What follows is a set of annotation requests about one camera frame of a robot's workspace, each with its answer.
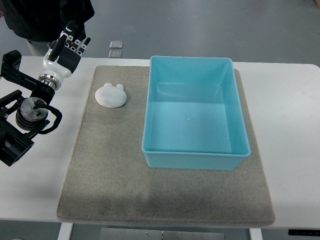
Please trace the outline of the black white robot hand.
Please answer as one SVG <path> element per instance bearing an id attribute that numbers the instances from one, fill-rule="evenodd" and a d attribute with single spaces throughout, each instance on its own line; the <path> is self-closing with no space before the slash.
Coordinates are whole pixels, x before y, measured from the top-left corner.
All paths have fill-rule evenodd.
<path id="1" fill-rule="evenodd" d="M 38 80 L 50 87 L 61 87 L 65 79 L 69 78 L 76 70 L 81 55 L 91 41 L 90 37 L 85 39 L 85 34 L 76 32 L 78 26 L 71 20 L 61 32 L 54 46 L 44 56 Z"/>

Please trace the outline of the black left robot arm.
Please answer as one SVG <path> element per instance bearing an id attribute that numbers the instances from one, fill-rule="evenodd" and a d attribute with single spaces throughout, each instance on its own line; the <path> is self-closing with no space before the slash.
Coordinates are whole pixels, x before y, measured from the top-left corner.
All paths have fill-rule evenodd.
<path id="1" fill-rule="evenodd" d="M 91 41 L 89 37 L 80 41 L 84 35 L 76 35 L 77 30 L 74 20 L 65 26 L 47 51 L 37 79 L 19 70 L 19 51 L 3 55 L 1 77 L 31 91 L 29 97 L 15 90 L 0 99 L 0 160 L 7 166 L 31 149 L 36 135 L 46 135 L 59 126 L 62 113 L 50 103 L 63 81 L 76 70 Z"/>

